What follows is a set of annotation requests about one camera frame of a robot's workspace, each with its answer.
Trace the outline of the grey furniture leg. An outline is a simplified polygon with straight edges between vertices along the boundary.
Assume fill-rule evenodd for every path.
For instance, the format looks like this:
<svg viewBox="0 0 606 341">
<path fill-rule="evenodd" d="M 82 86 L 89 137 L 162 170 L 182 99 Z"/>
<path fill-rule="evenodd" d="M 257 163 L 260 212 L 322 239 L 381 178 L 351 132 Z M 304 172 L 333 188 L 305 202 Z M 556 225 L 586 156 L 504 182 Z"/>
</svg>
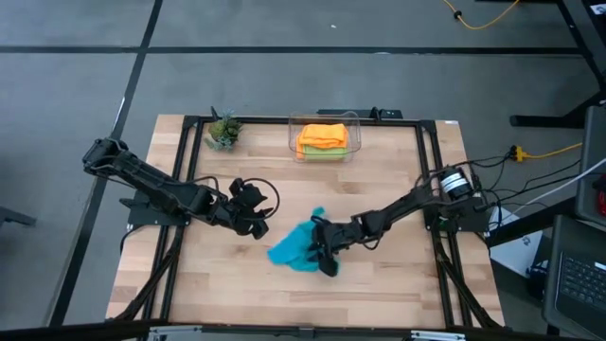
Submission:
<svg viewBox="0 0 606 341">
<path fill-rule="evenodd" d="M 24 213 L 0 206 L 0 228 L 4 223 L 15 223 L 25 227 L 33 227 L 37 219 Z"/>
</svg>

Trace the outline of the black desk frame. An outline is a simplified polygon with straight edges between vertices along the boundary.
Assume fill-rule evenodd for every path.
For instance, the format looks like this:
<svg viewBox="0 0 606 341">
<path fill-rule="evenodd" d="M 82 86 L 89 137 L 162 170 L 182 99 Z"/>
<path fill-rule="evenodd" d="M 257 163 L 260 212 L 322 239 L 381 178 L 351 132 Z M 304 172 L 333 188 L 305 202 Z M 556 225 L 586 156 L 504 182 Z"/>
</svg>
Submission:
<svg viewBox="0 0 606 341">
<path fill-rule="evenodd" d="M 597 91 L 561 116 L 510 116 L 513 127 L 580 129 L 589 108 L 606 105 L 606 0 L 555 0 L 555 3 L 597 82 Z"/>
</svg>

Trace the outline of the clear plastic bin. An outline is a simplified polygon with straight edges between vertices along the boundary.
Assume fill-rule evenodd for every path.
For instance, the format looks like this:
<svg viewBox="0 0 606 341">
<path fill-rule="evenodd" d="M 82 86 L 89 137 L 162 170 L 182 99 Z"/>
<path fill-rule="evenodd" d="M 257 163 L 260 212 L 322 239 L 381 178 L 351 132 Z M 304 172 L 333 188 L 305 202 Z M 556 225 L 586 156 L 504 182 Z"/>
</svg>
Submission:
<svg viewBox="0 0 606 341">
<path fill-rule="evenodd" d="M 348 154 L 341 160 L 334 161 L 311 161 L 311 160 L 299 160 L 296 158 L 295 152 L 295 140 L 297 135 L 301 132 L 303 127 L 308 124 L 338 124 L 342 123 L 348 129 Z M 293 114 L 288 119 L 288 147 L 294 154 L 294 159 L 297 162 L 347 162 L 351 159 L 355 153 L 361 149 L 361 130 L 360 130 L 360 118 L 353 112 L 346 112 L 342 115 L 330 116 L 330 115 L 318 115 L 318 114 Z"/>
</svg>

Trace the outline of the grey equipment case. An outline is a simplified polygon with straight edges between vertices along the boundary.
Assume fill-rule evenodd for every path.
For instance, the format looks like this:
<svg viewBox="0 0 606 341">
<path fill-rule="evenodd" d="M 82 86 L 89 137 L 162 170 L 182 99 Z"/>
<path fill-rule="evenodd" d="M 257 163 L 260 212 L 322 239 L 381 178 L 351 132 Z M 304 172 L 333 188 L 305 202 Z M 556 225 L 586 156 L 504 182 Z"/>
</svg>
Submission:
<svg viewBox="0 0 606 341">
<path fill-rule="evenodd" d="M 606 106 L 592 106 L 586 112 L 580 172 L 576 213 L 606 227 Z"/>
</svg>

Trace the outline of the white printed box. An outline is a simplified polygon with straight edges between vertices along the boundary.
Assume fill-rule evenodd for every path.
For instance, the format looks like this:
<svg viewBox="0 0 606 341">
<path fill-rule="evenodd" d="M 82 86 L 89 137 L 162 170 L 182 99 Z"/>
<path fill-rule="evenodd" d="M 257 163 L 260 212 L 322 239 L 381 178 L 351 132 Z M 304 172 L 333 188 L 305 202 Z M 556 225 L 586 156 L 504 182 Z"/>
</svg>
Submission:
<svg viewBox="0 0 606 341">
<path fill-rule="evenodd" d="M 492 210 L 489 219 L 490 232 L 494 232 L 497 228 L 499 216 L 503 218 L 502 225 L 518 220 L 516 215 L 510 216 L 510 212 L 505 208 L 496 207 Z M 542 236 L 542 231 L 536 231 L 517 240 L 491 247 L 490 259 L 517 275 L 528 278 L 529 269 L 535 263 Z"/>
</svg>

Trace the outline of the silver metal bracket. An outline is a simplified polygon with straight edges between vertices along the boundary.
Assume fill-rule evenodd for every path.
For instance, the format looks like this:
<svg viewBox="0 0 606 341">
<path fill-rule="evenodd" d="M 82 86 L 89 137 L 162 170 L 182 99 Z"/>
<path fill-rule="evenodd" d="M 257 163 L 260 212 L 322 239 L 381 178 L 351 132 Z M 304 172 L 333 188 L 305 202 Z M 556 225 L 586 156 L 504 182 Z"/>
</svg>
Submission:
<svg viewBox="0 0 606 341">
<path fill-rule="evenodd" d="M 148 339 L 151 341 L 167 341 L 169 336 L 200 333 L 202 329 L 201 325 L 154 326 L 149 329 Z"/>
<path fill-rule="evenodd" d="M 467 341 L 466 335 L 456 332 L 412 330 L 410 341 Z"/>
</svg>

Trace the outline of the dark grey laptop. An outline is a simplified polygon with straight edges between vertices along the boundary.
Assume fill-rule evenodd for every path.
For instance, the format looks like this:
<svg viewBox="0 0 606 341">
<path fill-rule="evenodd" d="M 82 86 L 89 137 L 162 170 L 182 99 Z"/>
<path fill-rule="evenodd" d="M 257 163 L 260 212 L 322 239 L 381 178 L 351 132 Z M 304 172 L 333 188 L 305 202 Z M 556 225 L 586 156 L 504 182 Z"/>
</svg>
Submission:
<svg viewBox="0 0 606 341">
<path fill-rule="evenodd" d="M 555 217 L 543 316 L 556 328 L 606 341 L 606 231 Z"/>
</svg>

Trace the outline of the black power box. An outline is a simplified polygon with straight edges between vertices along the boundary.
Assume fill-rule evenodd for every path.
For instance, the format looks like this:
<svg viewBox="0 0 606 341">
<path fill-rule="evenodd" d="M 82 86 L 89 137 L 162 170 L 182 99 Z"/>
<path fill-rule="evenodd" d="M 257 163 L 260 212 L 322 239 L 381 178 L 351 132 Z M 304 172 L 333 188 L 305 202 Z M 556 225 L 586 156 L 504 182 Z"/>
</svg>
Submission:
<svg viewBox="0 0 606 341">
<path fill-rule="evenodd" d="M 371 119 L 376 119 L 376 120 L 403 119 L 401 110 L 380 109 L 377 107 L 372 107 L 371 109 L 318 109 L 316 111 L 316 113 L 318 115 L 330 115 L 330 116 L 342 115 L 346 112 L 353 112 L 358 117 L 371 118 Z"/>
</svg>

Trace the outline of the green microfiber towel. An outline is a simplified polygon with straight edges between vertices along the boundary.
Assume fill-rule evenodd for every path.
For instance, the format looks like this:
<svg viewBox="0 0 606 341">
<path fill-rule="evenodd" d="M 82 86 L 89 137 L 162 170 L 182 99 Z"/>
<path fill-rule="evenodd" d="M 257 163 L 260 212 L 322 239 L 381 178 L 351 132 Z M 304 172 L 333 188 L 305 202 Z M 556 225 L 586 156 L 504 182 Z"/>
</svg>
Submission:
<svg viewBox="0 0 606 341">
<path fill-rule="evenodd" d="M 310 145 L 303 146 L 303 158 L 311 161 L 334 161 L 345 158 L 348 154 L 347 148 L 318 148 Z"/>
</svg>

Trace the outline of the small potted succulent plant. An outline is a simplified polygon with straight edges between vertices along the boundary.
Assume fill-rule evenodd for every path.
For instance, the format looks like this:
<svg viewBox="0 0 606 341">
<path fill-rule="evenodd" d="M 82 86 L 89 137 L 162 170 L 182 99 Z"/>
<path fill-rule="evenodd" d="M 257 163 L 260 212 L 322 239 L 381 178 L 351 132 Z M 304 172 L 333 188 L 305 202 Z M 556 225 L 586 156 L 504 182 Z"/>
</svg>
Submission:
<svg viewBox="0 0 606 341">
<path fill-rule="evenodd" d="M 208 126 L 209 137 L 204 138 L 205 144 L 213 151 L 230 152 L 239 140 L 243 124 L 232 117 L 232 111 L 218 114 L 210 107 L 212 122 Z"/>
</svg>

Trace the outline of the teal microfiber towel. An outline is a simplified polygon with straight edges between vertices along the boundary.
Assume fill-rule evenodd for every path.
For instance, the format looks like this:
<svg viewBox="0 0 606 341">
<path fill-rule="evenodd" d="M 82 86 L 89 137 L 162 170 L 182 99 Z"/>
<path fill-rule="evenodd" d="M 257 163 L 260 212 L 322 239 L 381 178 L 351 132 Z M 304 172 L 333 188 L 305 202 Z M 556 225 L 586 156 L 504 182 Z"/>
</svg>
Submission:
<svg viewBox="0 0 606 341">
<path fill-rule="evenodd" d="M 267 251 L 274 265 L 287 265 L 297 272 L 322 272 L 336 277 L 339 263 L 334 258 L 336 228 L 319 206 L 309 220 L 299 223 L 284 239 Z"/>
</svg>

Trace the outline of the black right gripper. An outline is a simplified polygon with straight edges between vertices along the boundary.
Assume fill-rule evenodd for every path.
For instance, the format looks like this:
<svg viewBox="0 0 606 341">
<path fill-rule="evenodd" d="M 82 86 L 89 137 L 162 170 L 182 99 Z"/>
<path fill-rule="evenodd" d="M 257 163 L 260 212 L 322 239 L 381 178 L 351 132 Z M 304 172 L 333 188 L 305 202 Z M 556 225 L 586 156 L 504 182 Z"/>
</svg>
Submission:
<svg viewBox="0 0 606 341">
<path fill-rule="evenodd" d="M 334 278 L 338 274 L 339 264 L 335 256 L 343 249 L 363 239 L 364 233 L 359 223 L 333 223 L 329 220 L 312 220 L 311 260 L 318 262 L 319 270 Z"/>
</svg>

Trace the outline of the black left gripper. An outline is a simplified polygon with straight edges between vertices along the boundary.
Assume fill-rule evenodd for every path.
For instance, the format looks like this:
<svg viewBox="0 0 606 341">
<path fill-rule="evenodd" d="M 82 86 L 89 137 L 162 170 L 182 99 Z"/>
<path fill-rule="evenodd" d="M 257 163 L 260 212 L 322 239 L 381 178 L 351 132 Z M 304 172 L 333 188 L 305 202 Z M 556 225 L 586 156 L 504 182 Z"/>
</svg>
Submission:
<svg viewBox="0 0 606 341">
<path fill-rule="evenodd" d="M 266 220 L 275 213 L 275 208 L 258 208 L 268 199 L 252 184 L 260 178 L 236 178 L 229 186 L 231 198 L 219 196 L 210 210 L 210 224 L 233 230 L 239 236 L 251 235 L 261 239 L 268 231 Z"/>
</svg>

